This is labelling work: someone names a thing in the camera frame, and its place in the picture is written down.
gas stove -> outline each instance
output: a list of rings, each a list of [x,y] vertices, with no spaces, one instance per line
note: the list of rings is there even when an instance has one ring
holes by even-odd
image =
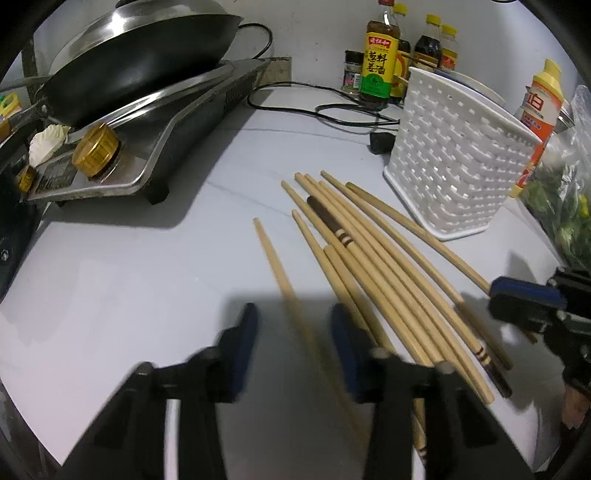
[[[150,203],[168,195],[167,179],[187,153],[244,99],[265,60],[238,60],[138,99],[70,132],[66,143],[37,167],[28,200],[34,203],[143,194]],[[88,178],[72,157],[94,127],[106,124],[119,140],[114,157]]]

plastic bag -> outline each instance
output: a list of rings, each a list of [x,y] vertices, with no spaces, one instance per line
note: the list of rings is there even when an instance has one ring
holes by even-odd
[[[591,272],[591,93],[580,85],[574,128],[553,135],[521,200],[572,268]]]

power cord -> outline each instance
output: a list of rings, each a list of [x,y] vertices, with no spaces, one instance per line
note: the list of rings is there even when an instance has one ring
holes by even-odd
[[[269,88],[269,87],[289,87],[291,85],[300,85],[304,87],[316,88],[318,90],[326,90],[327,92],[333,92],[341,97],[347,99],[349,102],[352,103],[327,103],[325,105],[317,106],[314,111],[312,110],[305,110],[302,108],[292,108],[292,107],[284,107],[284,106],[263,106],[257,105],[252,103],[251,96],[253,93],[258,92],[261,89]],[[388,116],[382,115],[381,113],[377,113],[375,110],[371,110],[367,107],[361,105],[358,100],[351,98],[345,92],[341,92],[336,88],[332,87],[325,87],[322,85],[314,85],[312,83],[304,83],[304,82],[272,82],[266,83],[265,85],[261,85],[253,89],[248,97],[246,98],[246,102],[248,106],[257,109],[257,110],[267,110],[270,112],[288,112],[288,113],[299,113],[300,115],[308,115],[317,118],[318,120],[324,120],[326,122],[330,122],[332,124],[341,125],[343,127],[385,127],[388,125],[399,125],[400,120],[396,120],[394,118],[390,118]],[[347,120],[341,120],[340,118],[336,118],[334,116],[325,115],[320,113],[322,110],[328,109],[341,109],[341,110],[351,110],[355,112],[362,113],[364,115],[373,116],[376,120],[373,122],[351,122]]]
[[[252,23],[245,23],[242,24],[238,27],[238,30],[241,30],[242,28],[248,28],[248,27],[257,27],[257,28],[262,28],[263,30],[265,30],[268,35],[269,35],[269,41],[267,42],[267,45],[265,45],[265,48],[263,48],[259,53],[257,53],[253,59],[258,59],[260,58],[262,55],[264,55],[267,50],[269,50],[269,48],[271,48],[271,45],[273,44],[273,32],[271,31],[271,29],[269,27],[267,27],[266,25],[263,25],[262,23],[258,23],[258,22],[252,22]]]

soy sauce bottle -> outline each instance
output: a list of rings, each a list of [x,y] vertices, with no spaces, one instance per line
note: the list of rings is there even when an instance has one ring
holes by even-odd
[[[427,26],[414,46],[413,67],[432,72],[441,62],[440,25],[441,18],[427,15]]]

stainless steel lid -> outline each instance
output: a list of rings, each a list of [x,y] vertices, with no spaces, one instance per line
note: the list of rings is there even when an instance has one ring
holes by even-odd
[[[191,15],[227,15],[215,0],[137,0],[116,8],[88,25],[57,54],[53,75],[76,57],[105,41],[155,22]]]

